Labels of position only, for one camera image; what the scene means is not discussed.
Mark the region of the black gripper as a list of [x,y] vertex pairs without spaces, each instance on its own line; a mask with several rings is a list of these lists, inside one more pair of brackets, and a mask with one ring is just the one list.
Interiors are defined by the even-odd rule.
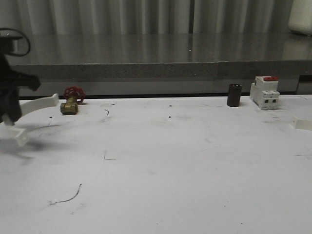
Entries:
[[4,122],[4,115],[7,115],[13,122],[21,118],[22,113],[19,102],[20,87],[26,87],[32,91],[36,91],[40,87],[40,81],[37,76],[14,71],[5,57],[6,55],[24,56],[13,53],[15,51],[15,42],[22,38],[22,36],[0,37],[1,122]]

